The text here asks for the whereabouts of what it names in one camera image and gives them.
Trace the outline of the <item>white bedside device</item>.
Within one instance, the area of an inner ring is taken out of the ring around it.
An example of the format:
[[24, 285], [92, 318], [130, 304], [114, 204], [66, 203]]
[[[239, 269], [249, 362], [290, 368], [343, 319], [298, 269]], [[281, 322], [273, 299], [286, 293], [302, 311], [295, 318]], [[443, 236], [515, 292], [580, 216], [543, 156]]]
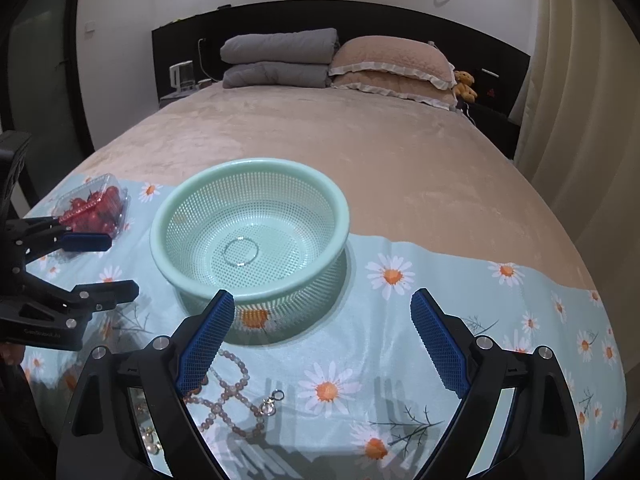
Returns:
[[169, 67], [169, 81], [173, 94], [190, 93], [195, 90], [196, 81], [192, 61], [179, 62]]

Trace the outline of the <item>upper grey folded pillow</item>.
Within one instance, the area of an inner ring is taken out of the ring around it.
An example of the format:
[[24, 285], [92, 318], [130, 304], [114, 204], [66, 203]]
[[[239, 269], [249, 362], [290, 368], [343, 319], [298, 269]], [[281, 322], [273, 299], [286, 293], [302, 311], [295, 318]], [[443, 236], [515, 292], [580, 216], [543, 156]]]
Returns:
[[332, 61], [338, 44], [335, 28], [246, 34], [228, 39], [220, 48], [220, 58], [228, 64], [285, 62], [321, 64]]

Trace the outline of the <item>silver oval pendant charm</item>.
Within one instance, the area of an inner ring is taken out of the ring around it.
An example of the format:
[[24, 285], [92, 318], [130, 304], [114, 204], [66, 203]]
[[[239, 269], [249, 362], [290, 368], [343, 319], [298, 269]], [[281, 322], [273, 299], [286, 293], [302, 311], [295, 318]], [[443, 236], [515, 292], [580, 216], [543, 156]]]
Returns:
[[281, 389], [273, 390], [260, 404], [259, 411], [262, 416], [271, 417], [277, 413], [277, 404], [285, 398], [285, 393]]

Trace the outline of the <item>upper beige ruffled pillow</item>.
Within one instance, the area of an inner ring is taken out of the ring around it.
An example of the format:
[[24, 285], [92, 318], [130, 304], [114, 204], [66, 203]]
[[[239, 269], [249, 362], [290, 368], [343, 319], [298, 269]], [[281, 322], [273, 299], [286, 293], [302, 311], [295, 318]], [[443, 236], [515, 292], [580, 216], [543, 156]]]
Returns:
[[438, 90], [451, 90], [457, 83], [454, 66], [441, 50], [405, 38], [362, 36], [349, 40], [336, 51], [329, 76], [365, 70], [428, 81]]

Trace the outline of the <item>light blue daisy cloth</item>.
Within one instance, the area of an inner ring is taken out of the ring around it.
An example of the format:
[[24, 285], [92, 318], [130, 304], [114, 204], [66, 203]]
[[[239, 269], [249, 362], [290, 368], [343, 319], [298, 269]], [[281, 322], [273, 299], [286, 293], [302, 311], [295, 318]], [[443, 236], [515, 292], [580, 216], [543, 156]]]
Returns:
[[[28, 266], [71, 289], [133, 280], [131, 304], [96, 314], [87, 348], [141, 348], [170, 334], [204, 301], [160, 274], [150, 229], [171, 188], [128, 181], [125, 225], [107, 252], [54, 252]], [[305, 289], [265, 304], [238, 304], [232, 329], [186, 404], [206, 443], [235, 479], [408, 479], [433, 452], [459, 401], [446, 389], [410, 318], [427, 289], [446, 313], [501, 348], [552, 349], [578, 422], [585, 472], [620, 445], [626, 386], [600, 295], [541, 272], [431, 252], [380, 236], [351, 235], [344, 252]], [[285, 398], [271, 417], [259, 407]]]

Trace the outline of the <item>beige bed blanket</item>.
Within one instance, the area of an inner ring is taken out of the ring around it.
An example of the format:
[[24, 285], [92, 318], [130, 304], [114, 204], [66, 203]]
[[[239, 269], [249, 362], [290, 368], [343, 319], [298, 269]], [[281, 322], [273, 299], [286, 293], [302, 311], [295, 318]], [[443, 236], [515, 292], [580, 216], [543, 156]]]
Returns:
[[250, 157], [326, 174], [347, 198], [354, 233], [513, 262], [593, 288], [570, 237], [512, 162], [463, 116], [416, 102], [331, 88], [211, 86], [145, 118], [76, 172], [174, 186]]

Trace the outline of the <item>black headboard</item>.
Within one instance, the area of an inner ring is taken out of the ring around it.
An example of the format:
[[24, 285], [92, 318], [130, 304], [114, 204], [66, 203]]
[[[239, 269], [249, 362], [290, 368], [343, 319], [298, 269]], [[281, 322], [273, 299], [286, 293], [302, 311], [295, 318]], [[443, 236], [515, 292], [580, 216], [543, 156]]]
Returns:
[[456, 70], [474, 78], [477, 98], [469, 114], [480, 132], [507, 158], [515, 155], [520, 126], [509, 118], [524, 84], [530, 56], [472, 27], [387, 4], [350, 0], [280, 0], [232, 6], [183, 18], [152, 30], [156, 94], [168, 96], [169, 67], [194, 63], [197, 80], [219, 79], [224, 42], [244, 34], [274, 34], [333, 27], [341, 44], [360, 36], [434, 42]]

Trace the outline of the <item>cream curtain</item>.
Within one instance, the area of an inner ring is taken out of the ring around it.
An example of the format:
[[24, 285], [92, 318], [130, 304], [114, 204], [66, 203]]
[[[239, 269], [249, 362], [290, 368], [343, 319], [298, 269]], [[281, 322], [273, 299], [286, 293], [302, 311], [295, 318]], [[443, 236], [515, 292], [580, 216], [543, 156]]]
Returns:
[[537, 0], [515, 163], [600, 294], [639, 292], [639, 43], [613, 0]]

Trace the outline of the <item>small brown teddy bear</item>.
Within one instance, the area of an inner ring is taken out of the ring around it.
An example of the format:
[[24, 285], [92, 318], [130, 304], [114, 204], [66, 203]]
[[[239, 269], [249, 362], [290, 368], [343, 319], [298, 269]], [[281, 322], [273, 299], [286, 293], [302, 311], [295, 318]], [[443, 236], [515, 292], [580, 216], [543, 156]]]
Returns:
[[454, 95], [464, 102], [474, 103], [477, 98], [477, 93], [472, 89], [472, 84], [475, 82], [474, 77], [464, 70], [455, 70], [454, 79], [456, 80]]

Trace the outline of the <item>grey folded pillow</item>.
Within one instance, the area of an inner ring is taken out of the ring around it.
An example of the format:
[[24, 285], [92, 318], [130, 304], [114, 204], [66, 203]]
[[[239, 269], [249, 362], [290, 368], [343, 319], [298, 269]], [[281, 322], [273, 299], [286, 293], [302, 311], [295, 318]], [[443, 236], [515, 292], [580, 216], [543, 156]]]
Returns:
[[326, 88], [329, 84], [326, 65], [283, 62], [240, 64], [224, 72], [222, 86], [226, 89], [250, 86], [287, 86]]
[[220, 58], [228, 64], [285, 62], [321, 64], [332, 61], [338, 44], [335, 28], [246, 34], [228, 39], [220, 48]]

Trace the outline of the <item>lower beige ruffled pillow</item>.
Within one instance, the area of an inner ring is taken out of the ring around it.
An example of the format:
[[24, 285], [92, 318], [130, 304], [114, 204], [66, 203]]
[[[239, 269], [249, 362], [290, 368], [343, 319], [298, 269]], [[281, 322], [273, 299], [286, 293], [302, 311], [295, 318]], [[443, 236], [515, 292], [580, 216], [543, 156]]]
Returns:
[[457, 98], [452, 90], [439, 90], [429, 81], [374, 70], [336, 76], [332, 86], [418, 102], [442, 110], [453, 110], [457, 106]]

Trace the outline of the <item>clear box of cherry tomatoes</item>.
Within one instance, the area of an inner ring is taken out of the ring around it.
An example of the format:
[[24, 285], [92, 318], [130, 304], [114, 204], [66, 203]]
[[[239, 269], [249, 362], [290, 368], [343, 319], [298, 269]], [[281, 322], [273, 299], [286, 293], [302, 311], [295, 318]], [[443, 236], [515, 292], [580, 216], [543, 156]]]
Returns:
[[128, 203], [128, 190], [114, 174], [102, 174], [62, 195], [52, 216], [74, 233], [115, 238], [125, 225]]

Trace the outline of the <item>lower grey folded pillow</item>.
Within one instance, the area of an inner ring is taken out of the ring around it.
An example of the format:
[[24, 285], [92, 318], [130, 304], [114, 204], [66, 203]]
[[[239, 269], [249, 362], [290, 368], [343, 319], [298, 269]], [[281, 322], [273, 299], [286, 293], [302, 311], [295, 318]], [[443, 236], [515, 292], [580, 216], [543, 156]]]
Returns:
[[283, 62], [240, 64], [224, 72], [222, 86], [226, 89], [250, 86], [287, 86], [326, 88], [329, 84], [326, 65]]

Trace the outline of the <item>mint green plastic colander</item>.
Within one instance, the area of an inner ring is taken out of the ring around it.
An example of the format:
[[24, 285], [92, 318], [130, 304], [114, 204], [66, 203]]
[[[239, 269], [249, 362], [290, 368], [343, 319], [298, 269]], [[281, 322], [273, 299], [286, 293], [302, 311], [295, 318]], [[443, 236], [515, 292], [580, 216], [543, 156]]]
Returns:
[[284, 299], [314, 284], [344, 252], [350, 213], [342, 190], [300, 162], [247, 158], [178, 185], [150, 229], [157, 269], [179, 292], [238, 304]]

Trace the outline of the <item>beige ruffled pillow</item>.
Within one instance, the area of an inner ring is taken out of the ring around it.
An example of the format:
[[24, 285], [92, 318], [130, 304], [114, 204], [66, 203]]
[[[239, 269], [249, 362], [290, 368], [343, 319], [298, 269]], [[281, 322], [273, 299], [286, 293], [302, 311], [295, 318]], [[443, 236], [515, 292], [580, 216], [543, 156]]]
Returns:
[[349, 40], [336, 51], [329, 76], [365, 70], [428, 81], [438, 90], [451, 90], [457, 83], [454, 66], [441, 50], [405, 38], [362, 36]]
[[442, 110], [453, 110], [457, 106], [457, 98], [452, 90], [439, 90], [429, 81], [374, 70], [336, 76], [332, 86], [418, 102]]

